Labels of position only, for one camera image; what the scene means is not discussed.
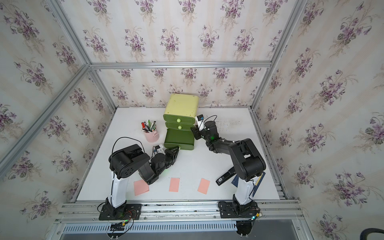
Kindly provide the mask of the green bottom drawer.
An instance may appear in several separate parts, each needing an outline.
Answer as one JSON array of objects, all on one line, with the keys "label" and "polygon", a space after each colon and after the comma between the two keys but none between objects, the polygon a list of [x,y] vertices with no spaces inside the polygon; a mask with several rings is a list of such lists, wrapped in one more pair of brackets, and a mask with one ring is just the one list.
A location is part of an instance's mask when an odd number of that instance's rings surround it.
[{"label": "green bottom drawer", "polygon": [[164,146],[167,149],[180,147],[181,150],[192,151],[195,138],[191,131],[167,129]]}]

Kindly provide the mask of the green drawer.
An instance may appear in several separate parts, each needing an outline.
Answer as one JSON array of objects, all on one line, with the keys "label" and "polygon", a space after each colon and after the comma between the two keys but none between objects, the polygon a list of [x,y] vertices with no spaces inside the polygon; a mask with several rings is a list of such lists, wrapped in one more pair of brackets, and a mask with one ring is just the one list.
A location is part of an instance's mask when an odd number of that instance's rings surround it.
[{"label": "green drawer", "polygon": [[168,123],[176,123],[176,124],[194,125],[196,122],[195,117],[191,117],[191,116],[164,114],[163,118]]},{"label": "green drawer", "polygon": [[192,151],[195,138],[191,131],[167,129],[164,146],[167,149],[180,147],[181,150]]},{"label": "green drawer", "polygon": [[191,131],[191,128],[194,127],[194,124],[185,124],[185,123],[177,123],[177,122],[166,122],[166,127],[168,129],[173,129],[177,131]]}]

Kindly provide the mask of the green top drawer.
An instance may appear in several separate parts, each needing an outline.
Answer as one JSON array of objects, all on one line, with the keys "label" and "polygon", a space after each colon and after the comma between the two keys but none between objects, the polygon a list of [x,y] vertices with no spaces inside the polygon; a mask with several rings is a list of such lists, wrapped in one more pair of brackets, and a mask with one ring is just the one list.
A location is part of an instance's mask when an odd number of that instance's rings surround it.
[{"label": "green top drawer", "polygon": [[168,123],[176,123],[176,124],[194,125],[196,122],[195,117],[191,117],[191,116],[164,114],[163,118]]}]

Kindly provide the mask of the yellow green drawer cabinet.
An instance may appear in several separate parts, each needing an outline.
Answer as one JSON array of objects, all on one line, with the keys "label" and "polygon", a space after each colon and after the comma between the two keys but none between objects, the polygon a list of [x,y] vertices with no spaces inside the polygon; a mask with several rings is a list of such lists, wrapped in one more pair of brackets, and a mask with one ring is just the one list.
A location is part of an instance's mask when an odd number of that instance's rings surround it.
[{"label": "yellow green drawer cabinet", "polygon": [[197,116],[199,98],[194,95],[171,94],[164,114]]}]

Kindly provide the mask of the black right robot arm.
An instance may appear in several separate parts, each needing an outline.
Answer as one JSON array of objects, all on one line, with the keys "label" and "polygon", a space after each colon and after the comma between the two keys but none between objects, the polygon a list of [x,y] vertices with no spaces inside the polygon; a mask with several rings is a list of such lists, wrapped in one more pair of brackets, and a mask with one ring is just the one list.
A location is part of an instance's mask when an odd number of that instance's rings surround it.
[{"label": "black right robot arm", "polygon": [[256,189],[254,178],[261,177],[267,165],[262,155],[249,138],[229,141],[219,136],[215,121],[201,122],[191,127],[196,140],[204,139],[208,149],[215,154],[231,157],[233,167],[216,180],[218,186],[231,177],[238,177],[237,191],[233,196],[233,208],[239,212],[253,210],[252,195]]}]

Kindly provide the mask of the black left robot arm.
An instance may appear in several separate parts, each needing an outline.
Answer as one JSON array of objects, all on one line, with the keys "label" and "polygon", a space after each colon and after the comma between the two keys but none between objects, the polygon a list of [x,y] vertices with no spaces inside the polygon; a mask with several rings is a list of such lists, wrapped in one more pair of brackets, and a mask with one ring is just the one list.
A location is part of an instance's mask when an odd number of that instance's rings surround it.
[{"label": "black left robot arm", "polygon": [[166,169],[174,165],[180,147],[167,149],[159,145],[155,150],[157,151],[155,155],[150,157],[139,145],[134,144],[110,155],[109,163],[113,178],[108,203],[114,209],[126,204],[126,189],[131,175],[138,172],[146,184],[153,184]]}]

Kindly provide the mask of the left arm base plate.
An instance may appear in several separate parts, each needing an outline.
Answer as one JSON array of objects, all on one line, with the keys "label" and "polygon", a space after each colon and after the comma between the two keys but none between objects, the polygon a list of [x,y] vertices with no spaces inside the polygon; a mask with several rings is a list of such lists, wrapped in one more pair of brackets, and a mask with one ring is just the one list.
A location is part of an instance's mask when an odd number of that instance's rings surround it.
[{"label": "left arm base plate", "polygon": [[122,221],[133,218],[135,221],[140,218],[142,204],[125,204],[117,209],[110,204],[104,204],[100,210],[99,221]]}]

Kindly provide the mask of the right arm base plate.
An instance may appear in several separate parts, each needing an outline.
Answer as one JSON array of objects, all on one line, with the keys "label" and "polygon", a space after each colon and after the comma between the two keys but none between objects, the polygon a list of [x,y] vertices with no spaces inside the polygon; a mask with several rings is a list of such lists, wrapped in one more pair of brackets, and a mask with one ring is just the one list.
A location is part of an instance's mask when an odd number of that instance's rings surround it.
[{"label": "right arm base plate", "polygon": [[261,216],[261,210],[255,201],[240,205],[236,201],[218,202],[221,219],[246,218],[254,220]]}]

